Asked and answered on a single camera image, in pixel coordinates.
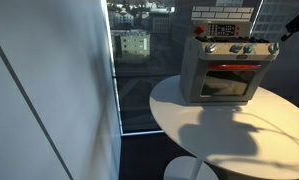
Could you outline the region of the blue knob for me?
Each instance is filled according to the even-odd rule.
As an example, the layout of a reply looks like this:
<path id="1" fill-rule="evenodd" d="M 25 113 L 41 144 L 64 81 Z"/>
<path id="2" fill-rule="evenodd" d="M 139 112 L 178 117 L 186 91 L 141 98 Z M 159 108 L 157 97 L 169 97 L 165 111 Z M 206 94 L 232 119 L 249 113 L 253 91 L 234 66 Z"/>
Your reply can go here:
<path id="1" fill-rule="evenodd" d="M 232 45 L 230 48 L 230 52 L 232 53 L 239 53 L 239 51 L 242 49 L 242 45 Z"/>
<path id="2" fill-rule="evenodd" d="M 253 44 L 247 44 L 247 45 L 244 46 L 244 48 L 243 48 L 243 52 L 244 52 L 245 54 L 249 54 L 249 53 L 251 53 L 254 49 L 255 49 L 255 46 L 254 46 Z"/>
<path id="3" fill-rule="evenodd" d="M 206 53 L 213 53 L 216 49 L 216 44 L 212 43 L 212 44 L 208 44 L 205 46 L 205 52 Z"/>
<path id="4" fill-rule="evenodd" d="M 276 54 L 279 51 L 279 44 L 272 43 L 268 46 L 268 50 L 271 54 Z"/>

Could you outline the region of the grey toy oven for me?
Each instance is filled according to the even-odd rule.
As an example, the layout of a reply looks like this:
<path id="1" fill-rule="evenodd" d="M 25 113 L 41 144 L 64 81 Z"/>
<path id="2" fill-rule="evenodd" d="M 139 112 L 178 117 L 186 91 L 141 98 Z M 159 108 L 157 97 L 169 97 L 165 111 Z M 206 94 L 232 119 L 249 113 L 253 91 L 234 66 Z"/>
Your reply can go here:
<path id="1" fill-rule="evenodd" d="M 270 63 L 276 59 L 268 46 L 272 42 L 251 36 L 250 7 L 195 6 L 191 12 L 191 27 L 186 37 L 180 75 L 180 92 L 188 105 L 245 104 L 252 99 Z M 204 32 L 194 33 L 202 25 Z M 213 53 L 205 46 L 216 44 Z M 243 48 L 253 44 L 255 49 L 245 54 Z M 239 53 L 230 52 L 232 45 L 242 45 Z M 211 64 L 261 65 L 250 70 L 216 70 Z"/>

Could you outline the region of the red round oven button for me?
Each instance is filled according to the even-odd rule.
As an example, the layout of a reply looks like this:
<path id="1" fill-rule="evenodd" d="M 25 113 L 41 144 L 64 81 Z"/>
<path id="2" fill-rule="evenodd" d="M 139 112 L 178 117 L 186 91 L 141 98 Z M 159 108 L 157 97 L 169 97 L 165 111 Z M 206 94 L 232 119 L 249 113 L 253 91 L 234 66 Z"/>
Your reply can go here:
<path id="1" fill-rule="evenodd" d="M 195 30 L 194 30 L 194 33 L 196 35 L 200 35 L 204 32 L 204 27 L 202 25 L 199 25 L 199 26 L 196 26 L 195 27 Z"/>

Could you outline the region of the round white table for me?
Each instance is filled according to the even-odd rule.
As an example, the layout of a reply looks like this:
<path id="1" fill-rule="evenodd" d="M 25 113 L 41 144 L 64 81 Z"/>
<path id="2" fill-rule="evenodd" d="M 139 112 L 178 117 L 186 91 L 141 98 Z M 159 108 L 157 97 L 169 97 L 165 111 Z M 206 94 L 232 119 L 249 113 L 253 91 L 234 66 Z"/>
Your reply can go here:
<path id="1" fill-rule="evenodd" d="M 151 113 L 179 146 L 216 167 L 271 179 L 299 179 L 299 108 L 258 88 L 243 106 L 188 106 L 180 78 L 158 83 Z"/>

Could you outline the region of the white table base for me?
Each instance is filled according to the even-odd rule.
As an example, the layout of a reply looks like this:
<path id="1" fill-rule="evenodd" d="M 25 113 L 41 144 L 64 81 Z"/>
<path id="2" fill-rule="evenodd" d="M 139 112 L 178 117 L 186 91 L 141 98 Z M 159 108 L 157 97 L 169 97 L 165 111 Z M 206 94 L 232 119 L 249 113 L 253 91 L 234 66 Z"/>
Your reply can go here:
<path id="1" fill-rule="evenodd" d="M 201 159 L 179 156 L 166 167 L 163 180 L 219 180 L 215 172 Z"/>

